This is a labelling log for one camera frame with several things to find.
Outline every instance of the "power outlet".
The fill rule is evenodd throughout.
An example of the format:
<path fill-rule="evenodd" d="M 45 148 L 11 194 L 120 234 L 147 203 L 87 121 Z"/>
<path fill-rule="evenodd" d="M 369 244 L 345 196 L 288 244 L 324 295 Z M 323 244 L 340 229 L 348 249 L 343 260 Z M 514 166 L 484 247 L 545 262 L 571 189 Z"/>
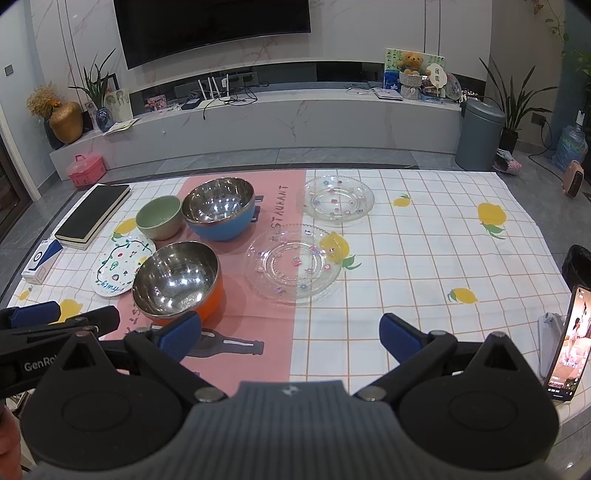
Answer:
<path fill-rule="evenodd" d="M 531 123 L 543 127 L 546 123 L 546 117 L 544 115 L 540 115 L 539 113 L 533 112 L 531 114 Z"/>

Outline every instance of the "phone screen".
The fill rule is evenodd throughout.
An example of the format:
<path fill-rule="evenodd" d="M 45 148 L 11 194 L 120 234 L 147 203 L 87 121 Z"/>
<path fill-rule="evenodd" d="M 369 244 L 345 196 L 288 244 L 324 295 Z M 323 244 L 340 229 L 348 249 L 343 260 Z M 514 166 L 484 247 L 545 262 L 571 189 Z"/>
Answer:
<path fill-rule="evenodd" d="M 591 350 L 591 291 L 575 287 L 546 388 L 555 400 L 569 401 L 579 386 Z"/>

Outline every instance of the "painted plate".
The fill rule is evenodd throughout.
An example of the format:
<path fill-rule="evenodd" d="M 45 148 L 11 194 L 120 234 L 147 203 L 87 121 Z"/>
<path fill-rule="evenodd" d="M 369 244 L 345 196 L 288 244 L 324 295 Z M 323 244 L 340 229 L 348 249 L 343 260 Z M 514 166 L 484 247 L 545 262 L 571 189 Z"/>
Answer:
<path fill-rule="evenodd" d="M 447 98 L 454 102 L 459 100 L 462 96 L 462 87 L 460 82 L 457 81 L 456 76 L 453 73 L 447 74 L 447 83 L 445 85 L 445 94 Z"/>
<path fill-rule="evenodd" d="M 144 235 L 107 242 L 106 248 L 92 270 L 92 287 L 101 297 L 115 297 L 131 289 L 139 267 L 156 251 L 154 242 Z"/>
<path fill-rule="evenodd" d="M 328 288 L 342 263 L 333 235 L 295 223 L 270 229 L 254 240 L 247 253 L 246 279 L 265 298 L 295 303 Z"/>
<path fill-rule="evenodd" d="M 306 213 L 325 222 L 352 222 L 367 215 L 374 206 L 371 189 L 351 177 L 316 177 L 306 183 L 304 192 Z"/>

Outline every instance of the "white ceramic plate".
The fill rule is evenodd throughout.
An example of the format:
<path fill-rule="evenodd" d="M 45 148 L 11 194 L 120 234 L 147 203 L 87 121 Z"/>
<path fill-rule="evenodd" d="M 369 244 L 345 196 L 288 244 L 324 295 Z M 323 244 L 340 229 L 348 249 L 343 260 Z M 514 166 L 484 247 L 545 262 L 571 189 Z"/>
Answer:
<path fill-rule="evenodd" d="M 156 251 L 154 242 L 144 235 L 130 235 L 107 242 L 106 251 L 96 259 L 92 269 L 92 287 L 101 297 L 116 297 L 134 284 L 142 263 Z"/>

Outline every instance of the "person's hand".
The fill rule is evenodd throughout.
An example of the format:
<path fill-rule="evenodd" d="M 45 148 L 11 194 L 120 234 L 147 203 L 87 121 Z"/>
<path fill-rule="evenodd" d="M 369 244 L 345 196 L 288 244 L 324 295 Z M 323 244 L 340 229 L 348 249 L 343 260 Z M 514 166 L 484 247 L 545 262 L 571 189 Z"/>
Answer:
<path fill-rule="evenodd" d="M 20 480 L 21 470 L 21 432 L 12 412 L 6 405 L 0 420 L 0 478 Z"/>

